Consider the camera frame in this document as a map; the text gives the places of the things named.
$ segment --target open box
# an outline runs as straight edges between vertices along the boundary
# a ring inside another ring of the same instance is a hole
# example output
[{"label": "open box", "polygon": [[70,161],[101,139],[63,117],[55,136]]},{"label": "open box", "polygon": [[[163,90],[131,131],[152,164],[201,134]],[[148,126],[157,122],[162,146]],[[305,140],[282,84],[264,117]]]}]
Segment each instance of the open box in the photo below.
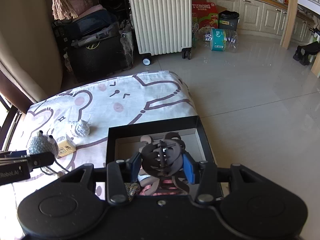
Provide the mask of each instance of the open box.
[{"label": "open box", "polygon": [[[142,135],[150,135],[157,140],[171,131],[179,133],[186,144],[186,151],[196,162],[206,160],[215,163],[207,136],[197,115],[110,127],[106,163],[118,159],[126,160],[138,152],[139,148],[145,145],[144,142],[140,142]],[[195,193],[197,186],[191,185],[190,195]],[[220,184],[218,184],[217,192],[217,197],[222,196]]]}]

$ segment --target bedsheet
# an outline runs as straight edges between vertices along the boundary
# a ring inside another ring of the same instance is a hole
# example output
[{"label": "bedsheet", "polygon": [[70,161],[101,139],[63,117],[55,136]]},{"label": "bedsheet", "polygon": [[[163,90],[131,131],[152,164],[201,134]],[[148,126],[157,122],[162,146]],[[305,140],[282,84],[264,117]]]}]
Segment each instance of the bedsheet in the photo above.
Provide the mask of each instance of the bedsheet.
[{"label": "bedsheet", "polygon": [[[67,90],[34,104],[23,121],[20,148],[26,149],[29,139],[38,130],[58,138],[66,133],[76,143],[76,152],[58,159],[67,168],[93,163],[96,168],[106,165],[108,128],[162,119],[196,115],[188,87],[170,71],[139,73],[94,82]],[[68,121],[89,121],[87,137],[73,137]],[[60,171],[53,164],[55,171]],[[23,236],[16,217],[19,203],[35,190],[54,181],[56,176],[44,175],[40,169],[31,178],[0,187],[0,239],[13,240]],[[96,195],[105,198],[104,183],[97,183]]]}]

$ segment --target cartoon print bedsheet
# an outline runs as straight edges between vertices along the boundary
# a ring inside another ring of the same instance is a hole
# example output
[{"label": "cartoon print bedsheet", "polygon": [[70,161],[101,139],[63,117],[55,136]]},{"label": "cartoon print bedsheet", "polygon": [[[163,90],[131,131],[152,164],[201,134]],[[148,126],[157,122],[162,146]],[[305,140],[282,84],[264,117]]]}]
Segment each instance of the cartoon print bedsheet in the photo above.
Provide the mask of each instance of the cartoon print bedsheet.
[{"label": "cartoon print bedsheet", "polygon": [[[108,128],[196,115],[194,103],[186,84],[173,72],[140,73],[94,82],[67,90],[34,104],[23,121],[21,148],[38,130],[58,138],[66,133],[76,143],[76,152],[58,162],[72,170],[84,163],[96,168],[105,166]],[[68,121],[85,120],[90,123],[87,137],[72,137]],[[52,168],[60,171],[58,165]],[[15,240],[23,236],[16,217],[19,203],[27,195],[55,180],[40,169],[31,178],[0,187],[0,239]],[[96,195],[104,199],[104,183],[97,183]]]}]

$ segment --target trash can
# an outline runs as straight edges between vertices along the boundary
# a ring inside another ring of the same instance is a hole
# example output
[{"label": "trash can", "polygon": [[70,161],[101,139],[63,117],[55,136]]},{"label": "trash can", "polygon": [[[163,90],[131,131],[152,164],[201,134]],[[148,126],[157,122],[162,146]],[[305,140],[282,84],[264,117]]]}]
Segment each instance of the trash can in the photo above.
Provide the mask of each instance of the trash can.
[{"label": "trash can", "polygon": [[237,30],[237,25],[239,21],[239,14],[237,12],[223,11],[219,13],[219,29],[225,30]]}]

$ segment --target white suitcase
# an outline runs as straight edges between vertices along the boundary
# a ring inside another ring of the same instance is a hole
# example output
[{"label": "white suitcase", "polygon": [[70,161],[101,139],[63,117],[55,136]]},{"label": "white suitcase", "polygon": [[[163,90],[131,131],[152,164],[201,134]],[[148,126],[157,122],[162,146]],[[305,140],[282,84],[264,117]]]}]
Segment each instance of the white suitcase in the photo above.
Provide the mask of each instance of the white suitcase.
[{"label": "white suitcase", "polygon": [[192,0],[130,0],[132,25],[144,65],[153,55],[181,52],[191,59]]}]

